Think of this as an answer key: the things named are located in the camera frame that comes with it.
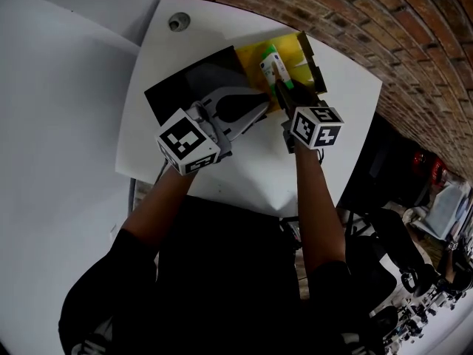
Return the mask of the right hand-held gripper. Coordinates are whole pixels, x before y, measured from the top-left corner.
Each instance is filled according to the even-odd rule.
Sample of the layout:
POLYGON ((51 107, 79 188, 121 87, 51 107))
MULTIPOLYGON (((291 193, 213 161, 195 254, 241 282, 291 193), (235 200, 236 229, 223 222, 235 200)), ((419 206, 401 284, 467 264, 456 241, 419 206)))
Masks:
POLYGON ((344 121, 333 107, 318 106, 319 97, 311 88, 294 81, 293 88, 288 89, 282 80, 277 79, 275 95, 290 119, 282 124, 289 153, 293 152, 295 140, 311 150, 335 144, 344 121))

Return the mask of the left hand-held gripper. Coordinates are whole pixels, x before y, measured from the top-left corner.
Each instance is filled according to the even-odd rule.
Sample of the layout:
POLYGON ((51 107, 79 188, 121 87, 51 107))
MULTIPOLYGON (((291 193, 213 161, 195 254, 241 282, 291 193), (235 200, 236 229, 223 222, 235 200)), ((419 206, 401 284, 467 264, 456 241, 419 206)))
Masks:
POLYGON ((155 135, 157 145, 181 175, 194 173, 232 155, 226 136, 244 133, 269 104, 269 96, 256 89, 216 89, 202 104, 196 101, 187 110, 179 108, 155 135))

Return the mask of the green and white small box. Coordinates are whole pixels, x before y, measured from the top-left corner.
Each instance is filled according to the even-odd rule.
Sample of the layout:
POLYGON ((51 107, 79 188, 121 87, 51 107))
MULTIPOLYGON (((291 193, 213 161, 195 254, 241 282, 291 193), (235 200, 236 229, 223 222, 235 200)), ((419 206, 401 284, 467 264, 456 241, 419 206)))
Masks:
POLYGON ((272 93, 275 93, 276 82, 282 81, 288 89, 293 89, 292 79, 274 44, 271 44, 262 54, 260 68, 272 93))

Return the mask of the person's left forearm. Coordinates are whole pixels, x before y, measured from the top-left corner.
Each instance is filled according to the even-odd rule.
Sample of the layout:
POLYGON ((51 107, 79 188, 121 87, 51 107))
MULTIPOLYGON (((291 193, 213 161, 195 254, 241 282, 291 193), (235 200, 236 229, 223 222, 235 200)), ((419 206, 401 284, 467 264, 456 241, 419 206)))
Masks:
POLYGON ((175 168, 168 168, 122 225, 121 229, 136 238, 152 259, 157 256, 196 175, 181 175, 175 168))

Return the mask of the person's right forearm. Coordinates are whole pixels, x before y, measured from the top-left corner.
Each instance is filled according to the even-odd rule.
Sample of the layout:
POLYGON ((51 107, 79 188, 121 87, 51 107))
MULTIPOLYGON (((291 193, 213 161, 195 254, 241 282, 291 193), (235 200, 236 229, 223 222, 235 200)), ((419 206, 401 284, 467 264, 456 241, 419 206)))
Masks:
POLYGON ((299 229, 308 274, 319 266, 345 261, 344 230, 314 150, 295 145, 299 229))

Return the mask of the white table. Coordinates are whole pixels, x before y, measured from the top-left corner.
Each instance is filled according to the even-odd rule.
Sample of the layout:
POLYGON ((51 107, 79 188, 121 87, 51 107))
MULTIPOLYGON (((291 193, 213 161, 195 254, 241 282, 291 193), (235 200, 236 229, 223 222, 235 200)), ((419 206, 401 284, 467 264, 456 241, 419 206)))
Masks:
MULTIPOLYGON (((153 183, 163 165, 155 133, 158 122, 144 92, 178 70, 227 46, 242 47, 283 36, 291 28, 245 10, 204 0, 160 0, 138 53, 120 125, 115 169, 130 178, 153 183), (169 18, 178 12, 189 27, 172 32, 169 18)), ((338 202, 361 153, 378 103, 382 83, 372 73, 311 39, 314 60, 344 125, 336 143, 325 149, 322 168, 330 196, 338 202)), ((282 111, 270 113, 233 143, 232 156, 205 167, 190 194, 255 212, 294 216, 296 164, 282 137, 282 111)))

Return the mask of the black device with screen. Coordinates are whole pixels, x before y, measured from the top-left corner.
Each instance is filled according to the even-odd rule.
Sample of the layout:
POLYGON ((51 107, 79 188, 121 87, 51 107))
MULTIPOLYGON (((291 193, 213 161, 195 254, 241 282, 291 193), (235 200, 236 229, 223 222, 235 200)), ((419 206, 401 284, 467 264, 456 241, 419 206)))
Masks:
POLYGON ((293 250, 299 250, 302 247, 302 239, 299 229, 299 217, 292 216, 282 218, 279 221, 279 227, 285 234, 286 238, 289 239, 293 250))

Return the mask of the red case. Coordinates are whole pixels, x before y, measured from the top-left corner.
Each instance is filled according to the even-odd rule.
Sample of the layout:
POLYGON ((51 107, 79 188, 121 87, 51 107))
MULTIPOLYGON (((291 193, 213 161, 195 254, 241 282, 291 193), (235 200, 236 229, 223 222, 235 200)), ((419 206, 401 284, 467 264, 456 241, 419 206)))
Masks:
POLYGON ((415 152, 412 162, 413 172, 433 185, 444 184, 443 174, 447 170, 445 163, 433 152, 420 149, 415 152))

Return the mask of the person's black clothing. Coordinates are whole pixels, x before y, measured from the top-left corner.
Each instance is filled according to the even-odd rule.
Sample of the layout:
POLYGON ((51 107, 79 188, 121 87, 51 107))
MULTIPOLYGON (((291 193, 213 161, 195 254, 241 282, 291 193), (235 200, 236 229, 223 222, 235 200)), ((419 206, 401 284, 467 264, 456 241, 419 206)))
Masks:
POLYGON ((65 355, 384 355, 347 264, 307 277, 302 302, 276 217, 187 197, 158 252, 120 231, 70 289, 65 355))

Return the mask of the white grey container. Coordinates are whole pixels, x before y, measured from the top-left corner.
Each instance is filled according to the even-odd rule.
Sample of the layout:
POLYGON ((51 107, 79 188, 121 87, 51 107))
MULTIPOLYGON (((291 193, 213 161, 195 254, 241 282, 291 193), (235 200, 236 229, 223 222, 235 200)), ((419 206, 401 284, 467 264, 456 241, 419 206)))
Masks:
POLYGON ((424 218, 431 234, 444 240, 459 218, 458 209, 466 202, 467 194, 457 186, 448 185, 435 197, 434 203, 424 218))

